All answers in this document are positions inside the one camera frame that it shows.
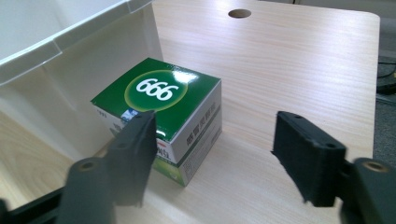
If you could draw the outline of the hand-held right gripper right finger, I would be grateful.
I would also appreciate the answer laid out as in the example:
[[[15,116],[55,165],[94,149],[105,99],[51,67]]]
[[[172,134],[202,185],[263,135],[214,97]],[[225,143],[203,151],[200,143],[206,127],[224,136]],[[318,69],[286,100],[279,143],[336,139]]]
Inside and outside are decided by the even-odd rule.
[[[342,201],[342,224],[396,224],[396,169],[370,158],[346,160],[347,148],[304,117],[276,114],[273,154],[305,202]]]

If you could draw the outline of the white plastic bin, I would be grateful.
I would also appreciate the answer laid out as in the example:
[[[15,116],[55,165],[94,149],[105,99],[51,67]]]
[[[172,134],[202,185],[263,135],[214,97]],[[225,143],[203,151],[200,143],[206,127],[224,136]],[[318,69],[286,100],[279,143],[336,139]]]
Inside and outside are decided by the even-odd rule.
[[[91,100],[161,59],[153,0],[0,0],[0,111],[72,160],[111,138]]]

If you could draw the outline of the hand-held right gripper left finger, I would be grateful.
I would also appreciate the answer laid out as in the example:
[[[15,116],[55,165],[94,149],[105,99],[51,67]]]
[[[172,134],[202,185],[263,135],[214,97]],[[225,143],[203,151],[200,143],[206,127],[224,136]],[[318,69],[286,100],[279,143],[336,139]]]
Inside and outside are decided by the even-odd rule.
[[[142,205],[156,154],[156,114],[139,113],[117,134],[105,156],[70,167],[56,224],[116,224],[117,206]]]

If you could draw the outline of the green and white medicine box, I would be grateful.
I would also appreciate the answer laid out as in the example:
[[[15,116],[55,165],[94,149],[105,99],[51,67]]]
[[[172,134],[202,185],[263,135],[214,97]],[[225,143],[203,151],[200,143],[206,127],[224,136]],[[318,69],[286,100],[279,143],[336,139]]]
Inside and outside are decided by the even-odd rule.
[[[153,168],[183,187],[222,131],[221,79],[151,58],[98,93],[92,105],[114,134],[138,113],[155,111]]]

